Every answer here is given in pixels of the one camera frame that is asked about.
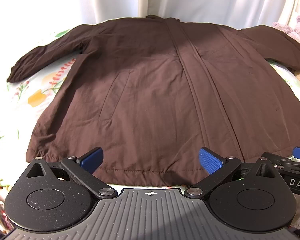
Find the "white crosshair symbol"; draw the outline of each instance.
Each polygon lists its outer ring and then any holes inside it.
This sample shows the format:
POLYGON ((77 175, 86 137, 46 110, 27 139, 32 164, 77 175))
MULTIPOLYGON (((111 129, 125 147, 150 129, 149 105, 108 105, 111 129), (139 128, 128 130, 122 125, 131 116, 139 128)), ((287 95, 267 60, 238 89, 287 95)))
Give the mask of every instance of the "white crosshair symbol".
POLYGON ((154 194, 157 194, 157 193, 154 193, 153 191, 149 191, 146 194, 149 195, 149 196, 153 196, 154 194))

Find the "gray plastic base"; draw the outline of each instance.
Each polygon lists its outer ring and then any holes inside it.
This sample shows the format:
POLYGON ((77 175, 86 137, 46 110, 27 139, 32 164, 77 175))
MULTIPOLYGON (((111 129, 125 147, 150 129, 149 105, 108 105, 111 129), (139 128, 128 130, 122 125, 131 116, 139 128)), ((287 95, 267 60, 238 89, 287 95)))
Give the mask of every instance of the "gray plastic base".
POLYGON ((19 228, 6 240, 152 240, 152 239, 298 239, 287 229, 267 234, 234 230, 219 222, 205 203, 177 189, 124 189, 114 199, 100 200, 78 225, 56 233, 29 233, 19 228))

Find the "jacket sleeve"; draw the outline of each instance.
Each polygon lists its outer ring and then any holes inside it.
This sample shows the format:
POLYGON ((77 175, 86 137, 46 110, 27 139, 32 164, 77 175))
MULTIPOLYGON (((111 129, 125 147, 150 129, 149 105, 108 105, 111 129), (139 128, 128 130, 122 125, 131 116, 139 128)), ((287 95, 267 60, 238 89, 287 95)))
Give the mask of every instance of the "jacket sleeve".
POLYGON ((34 48, 11 68, 7 82, 20 82, 76 50, 84 53, 93 35, 100 33, 101 29, 100 25, 79 25, 50 44, 34 48))
POLYGON ((300 70, 300 43, 275 28, 259 25, 242 29, 238 34, 246 39, 265 59, 294 70, 300 70))

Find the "metal bolt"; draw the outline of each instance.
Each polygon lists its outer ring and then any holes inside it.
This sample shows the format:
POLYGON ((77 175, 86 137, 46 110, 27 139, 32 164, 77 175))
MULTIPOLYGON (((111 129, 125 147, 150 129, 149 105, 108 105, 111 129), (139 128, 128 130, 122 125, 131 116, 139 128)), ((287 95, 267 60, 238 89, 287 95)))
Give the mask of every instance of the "metal bolt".
POLYGON ((203 191, 198 187, 191 187, 187 189, 187 192, 190 196, 199 196, 203 191))
POLYGON ((101 190, 99 190, 99 194, 103 195, 103 196, 110 196, 113 193, 114 193, 114 190, 109 187, 105 187, 105 188, 102 188, 101 190))

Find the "welt pocket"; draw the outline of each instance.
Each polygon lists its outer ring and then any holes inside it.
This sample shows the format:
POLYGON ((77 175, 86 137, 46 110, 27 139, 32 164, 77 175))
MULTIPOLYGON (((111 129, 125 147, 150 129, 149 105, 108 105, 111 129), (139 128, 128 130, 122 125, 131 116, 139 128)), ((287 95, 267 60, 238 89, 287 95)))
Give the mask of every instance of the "welt pocket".
POLYGON ((109 120, 111 119, 114 111, 120 101, 124 88, 127 84, 130 72, 119 72, 111 84, 111 87, 106 95, 106 99, 103 103, 99 119, 109 120))

